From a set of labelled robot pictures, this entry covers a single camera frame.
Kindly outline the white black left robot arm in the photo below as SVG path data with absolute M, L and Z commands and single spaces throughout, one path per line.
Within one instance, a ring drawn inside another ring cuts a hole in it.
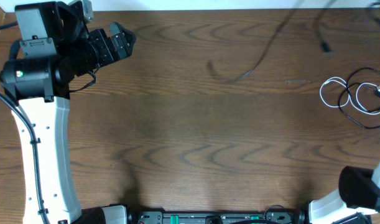
M 132 55 L 136 36 L 114 22 L 88 30 L 89 1 L 21 4 L 21 38 L 0 72 L 0 99 L 11 109 L 21 140 L 24 223 L 136 223 L 125 205 L 83 209 L 68 148 L 70 82 Z

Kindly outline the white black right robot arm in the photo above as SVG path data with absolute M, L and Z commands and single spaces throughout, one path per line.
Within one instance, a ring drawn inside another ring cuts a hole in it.
M 307 207 L 311 224 L 370 223 L 380 213 L 380 161 L 375 169 L 346 166 L 338 188 Z

